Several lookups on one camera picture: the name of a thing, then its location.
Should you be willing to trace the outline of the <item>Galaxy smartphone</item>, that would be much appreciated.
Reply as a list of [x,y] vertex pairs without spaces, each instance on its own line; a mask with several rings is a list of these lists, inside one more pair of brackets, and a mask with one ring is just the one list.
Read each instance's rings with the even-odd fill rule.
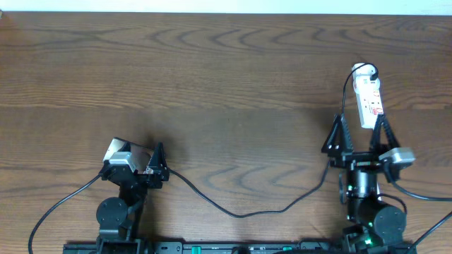
[[153,156],[153,150],[121,138],[113,138],[103,157],[103,162],[112,165],[125,165],[133,173],[151,174],[148,166]]

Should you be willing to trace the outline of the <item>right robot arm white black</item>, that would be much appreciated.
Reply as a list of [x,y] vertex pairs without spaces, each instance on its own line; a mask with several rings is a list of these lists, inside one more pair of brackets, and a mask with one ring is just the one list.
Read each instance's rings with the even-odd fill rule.
[[335,116],[321,151],[332,167],[346,174],[346,182],[340,184],[341,203],[347,206],[347,220],[353,225],[343,229],[342,252],[395,253],[395,246],[403,242],[406,210],[379,200],[377,191],[377,174],[390,169],[391,152],[399,150],[384,114],[377,116],[367,152],[354,150],[345,116]]

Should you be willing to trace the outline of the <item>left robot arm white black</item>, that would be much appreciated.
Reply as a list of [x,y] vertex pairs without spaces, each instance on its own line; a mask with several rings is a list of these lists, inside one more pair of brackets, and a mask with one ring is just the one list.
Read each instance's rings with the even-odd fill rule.
[[117,197],[97,208],[100,225],[97,253],[150,253],[152,244],[138,236],[148,190],[160,189],[169,180],[164,146],[149,149],[114,138],[103,158],[100,178],[119,187]]

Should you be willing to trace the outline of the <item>white power strip, red switches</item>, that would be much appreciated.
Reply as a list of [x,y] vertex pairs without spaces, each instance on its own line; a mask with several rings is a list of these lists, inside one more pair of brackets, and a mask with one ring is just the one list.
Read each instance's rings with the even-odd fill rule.
[[370,63],[356,63],[352,67],[353,90],[362,128],[373,129],[379,114],[383,114],[378,71]]

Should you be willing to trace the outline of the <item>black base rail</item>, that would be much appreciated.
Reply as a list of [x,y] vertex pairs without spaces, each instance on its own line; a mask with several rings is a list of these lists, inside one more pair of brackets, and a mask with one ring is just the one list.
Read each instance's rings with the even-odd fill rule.
[[63,247],[63,254],[271,254],[271,253],[351,253],[327,241],[300,243],[73,243]]

